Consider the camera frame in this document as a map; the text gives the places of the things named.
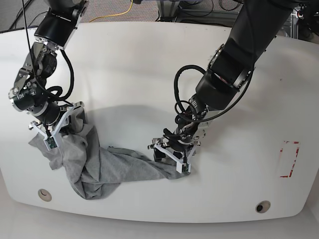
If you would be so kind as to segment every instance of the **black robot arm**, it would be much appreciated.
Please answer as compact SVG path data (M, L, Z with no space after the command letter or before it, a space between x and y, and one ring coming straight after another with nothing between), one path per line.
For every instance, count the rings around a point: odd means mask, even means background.
M216 51L207 70L198 66L181 68L174 80L175 122L174 132L164 129L161 138L153 138L155 161L169 157L176 161L177 171L190 171L190 158L206 136L206 129L213 119L228 112L243 96L250 83L255 62L265 52L284 22L302 0L244 0L229 38ZM178 78L187 69L203 74L196 87L196 94L189 101L178 95ZM235 95L245 85L240 97L229 106Z
M70 112L81 105L66 101L73 90L74 72L64 49L72 33L77 29L88 1L82 0L78 4L74 4L72 0L46 0L46 2L50 7L49 11L34 34L36 42L30 48L23 67L18 72L13 88L9 92L9 99L16 110L27 111L40 121L46 132L45 143L48 149L51 149L59 146L61 140L58 138L58 133L62 127L69 125ZM63 91L60 86L45 88L47 78L56 69L57 50L61 51L70 69L70 87L62 97ZM67 104L59 106L60 101ZM38 126L32 122L29 128L36 127L39 133L42 133Z

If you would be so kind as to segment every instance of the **gray cloth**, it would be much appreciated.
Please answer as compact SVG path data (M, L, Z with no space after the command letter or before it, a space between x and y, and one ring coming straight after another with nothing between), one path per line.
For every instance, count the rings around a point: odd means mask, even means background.
M71 122L70 130L62 135L60 148L48 151L40 134L29 144L49 159L52 170L64 166L72 188L84 199L108 197L122 182L189 175L178 173L173 160L154 162L133 150L101 148L96 128L86 123L83 108L73 112Z

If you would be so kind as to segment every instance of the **black cable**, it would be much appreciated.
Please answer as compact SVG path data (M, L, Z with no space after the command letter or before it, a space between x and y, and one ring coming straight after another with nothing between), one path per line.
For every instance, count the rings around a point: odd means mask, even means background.
M178 79L183 71L189 70L189 69L194 69L196 71L199 71L202 74L205 74L205 72L206 72L203 68L201 68L199 66L187 65L187 66L183 66L182 68L180 68L178 70L178 72L176 73L175 78L174 78L174 95L175 95L175 100L176 100L176 102L178 102L178 106L182 110L182 112L185 112L185 109L184 109L183 105L181 104L181 100L179 98Z
M248 7L247 7L247 0L244 0L244 8L246 10L246 14L247 14L247 17L248 17L248 22L249 22L249 28L250 28L250 33L251 33L251 44L252 44L252 49L253 49L253 54L252 54L252 64L251 64L251 72L250 72L250 75L249 75L249 79L247 80L247 84L245 86L245 89L243 90L242 94L237 98L237 100L235 100L235 102L230 106L228 107L227 109L223 110L221 113L213 116L213 117L210 117L210 118L207 118L207 119L198 119L198 120L193 120L193 119L189 119L187 117L185 117L183 114L181 114L180 112L178 112L177 110L177 106L179 105L179 102L176 102L175 106L174 106L174 109L175 109L175 112L177 113L177 115L179 115L182 119L188 121L188 122L195 122L195 123L201 123L201 122L207 122L207 121L211 121L211 120L214 120L222 115L224 115L225 113L227 113L228 111L230 111L235 105L237 105L237 103L243 98L243 96L245 95L245 93L247 92L248 90L248 87L250 85L250 82L251 82L251 79L252 79L252 76L253 76L253 73L254 73L254 68L255 68L255 56L256 56L256 48L255 48L255 33L254 33L254 28L253 28L253 23L252 23L252 19L251 19L251 16L250 16L250 12L248 10Z
M65 101L67 98L70 97L70 95L71 95L71 93L73 91L73 87L74 87L74 71L73 71L73 67L72 67L72 64L71 64L69 58L65 54L65 51L64 50L60 50L60 51L62 53L62 56L63 56L64 60L66 61L66 64L69 67L69 70L70 70L70 87L69 87L69 90L65 94L65 96L61 97L61 100L60 100L60 101Z
M231 26L227 26L227 25L224 25L224 24L221 24L221 23L205 23L205 22L200 22L200 21L190 20L190 19L182 20L180 23L197 23L197 24L211 25L211 26L231 27Z
M13 28L13 26L17 23L17 21L19 20L19 18L22 16L22 13L25 12L25 10L28 8L28 6L32 3L33 0L28 0L26 2L26 4L23 4L23 7L19 10L18 14L16 15L15 20L13 21L13 23L11 24L11 26L9 27L9 30L11 30Z
M226 9L226 8L223 7L223 2L222 2L222 0L218 0L218 4L219 4L220 8L223 9L223 10L225 10L225 11L233 11L233 10L236 10L236 9L240 6L240 2L238 2L238 1L235 1L235 2L237 2L237 5L236 5L235 7L231 8L231 9Z
M24 0L22 1L22 11L23 11L23 17L24 17L24 26L25 26L25 32L26 32L26 39L28 42L28 47L29 47L29 54L30 54L30 58L31 58L31 64L32 64L32 69L33 69L33 75L34 75L34 79L37 82L37 84L39 85L39 87L41 88L41 90L46 93L48 96L50 96L51 98L55 99L56 101L64 101L65 103L67 103L69 106L73 106L70 102L63 100L61 98L59 98L58 96L52 94L51 92L47 91L42 85L41 83L38 81L38 78L36 77L35 74L35 70L34 70L34 60L33 60L33 54L31 53L31 46L30 46L30 41L29 41L29 34L28 34L28 30L27 30L27 24L26 24L26 18L25 18L25 9L24 9Z
M63 89L60 86L52 86L52 87L50 87L50 88L48 88L46 90L51 92L51 93L53 91L56 91L56 94L55 94L56 96L60 96L63 93Z
M188 12L186 12L186 11L182 11L182 12L185 13L186 15L190 15L190 16L198 16L198 17L208 16L208 15L210 15L210 14L214 11L214 1L211 0L211 3L212 3L211 11L210 11L209 13L205 14L205 15L193 15L193 14L190 14L190 13L188 13Z
M31 23L29 24L29 26L31 26L31 24L32 24L41 14L44 14L44 13L46 13L46 12L48 12L48 11L44 11L44 12L39 13L39 14L31 21Z
M191 111L195 117L195 119L197 120L198 119L198 116L197 116L197 112L196 112L196 109L195 107L188 101L179 101L180 103L187 103L189 105L189 107L191 108ZM196 124L193 124L191 127L189 127L188 129L184 130L183 132L181 133L177 133L177 134L164 134L163 136L167 136L167 137L179 137L187 132L190 132L194 127L196 126Z
M160 11L158 11L158 17L156 18L156 20L155 21L158 21L159 20L159 18L160 18Z
M240 3L240 4L244 4L244 2L242 0L232 0L232 1L235 1L235 2Z
M28 29L37 28L37 27L38 27L38 26L30 26L30 27L28 27ZM16 28L16 29L10 29L10 30L0 31L0 34L1 34L1 33L6 33L6 32L12 32L12 31L19 31L19 30L24 30L24 27L19 27L19 28Z
M197 4L201 3L201 1L196 1L196 2L194 2L194 3L189 3L189 2L184 1L184 3L185 3L186 5L189 5L189 6L194 6L194 5L197 5Z

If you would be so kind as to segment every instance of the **floor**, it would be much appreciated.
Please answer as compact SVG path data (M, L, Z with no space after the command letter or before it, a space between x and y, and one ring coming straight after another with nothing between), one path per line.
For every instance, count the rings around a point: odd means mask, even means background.
M222 10L218 4L219 0L202 0L200 4L191 6L210 12L212 5L215 10ZM232 0L221 0L226 9L231 9L237 3ZM88 22L94 17L108 14L115 14L126 11L130 6L130 0L90 0L88 10L82 19ZM15 19L16 14L21 8L21 0L1 0L0 1L0 31L7 30ZM26 11L27 22L30 23L39 13L47 11L48 7L44 0L34 0ZM45 14L40 15L32 25L39 25ZM140 5L135 4L130 12L122 16L99 19L98 21L155 21L158 17L158 7L155 0L143 0ZM21 18L17 27L23 27Z

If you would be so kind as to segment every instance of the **screw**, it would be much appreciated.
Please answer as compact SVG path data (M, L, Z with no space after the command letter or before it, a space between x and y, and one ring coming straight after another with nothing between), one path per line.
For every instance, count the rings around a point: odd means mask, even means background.
M17 94L18 92L19 92L19 88L18 88L18 87L14 87L13 93L14 93L14 94Z

